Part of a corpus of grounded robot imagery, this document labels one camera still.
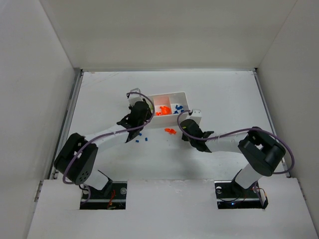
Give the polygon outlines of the orange dome lego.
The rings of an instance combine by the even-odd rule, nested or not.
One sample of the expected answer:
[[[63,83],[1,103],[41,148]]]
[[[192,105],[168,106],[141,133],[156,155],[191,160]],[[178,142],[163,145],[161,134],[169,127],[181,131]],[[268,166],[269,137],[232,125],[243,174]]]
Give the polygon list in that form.
[[[167,106],[160,106],[160,112],[159,115],[171,115],[171,108]]]

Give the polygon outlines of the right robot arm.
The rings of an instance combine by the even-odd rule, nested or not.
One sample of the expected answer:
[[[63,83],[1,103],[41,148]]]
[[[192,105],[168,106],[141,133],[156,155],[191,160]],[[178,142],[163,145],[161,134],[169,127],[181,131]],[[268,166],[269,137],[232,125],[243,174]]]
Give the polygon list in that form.
[[[234,152],[242,154],[248,164],[231,181],[233,189],[248,189],[263,176],[270,177],[286,154],[285,148],[258,127],[210,139],[213,132],[202,131],[193,119],[178,124],[182,140],[200,152]]]

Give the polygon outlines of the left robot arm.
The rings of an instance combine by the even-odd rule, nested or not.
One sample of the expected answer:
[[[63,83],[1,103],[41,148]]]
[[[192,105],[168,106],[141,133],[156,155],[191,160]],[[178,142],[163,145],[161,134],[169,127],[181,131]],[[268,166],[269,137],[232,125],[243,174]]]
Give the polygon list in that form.
[[[100,133],[82,136],[71,134],[54,161],[54,168],[75,185],[87,185],[101,194],[110,191],[112,180],[94,168],[99,152],[132,141],[152,118],[145,99],[129,106],[130,113],[113,127]]]

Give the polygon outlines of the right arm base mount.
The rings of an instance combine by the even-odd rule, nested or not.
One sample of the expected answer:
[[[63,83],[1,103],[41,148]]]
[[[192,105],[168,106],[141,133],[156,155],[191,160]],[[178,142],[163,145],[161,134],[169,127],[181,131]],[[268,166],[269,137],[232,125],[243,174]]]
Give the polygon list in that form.
[[[218,209],[266,209],[269,200],[259,182],[244,189],[233,181],[215,181],[215,195]]]

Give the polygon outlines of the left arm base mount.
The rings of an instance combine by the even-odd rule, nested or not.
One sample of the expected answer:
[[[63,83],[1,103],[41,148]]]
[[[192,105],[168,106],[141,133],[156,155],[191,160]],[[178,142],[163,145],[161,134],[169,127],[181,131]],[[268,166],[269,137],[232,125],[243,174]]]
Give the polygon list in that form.
[[[81,210],[125,210],[128,182],[114,181],[106,195],[94,188],[90,188],[91,197],[88,199],[87,189],[82,192]]]

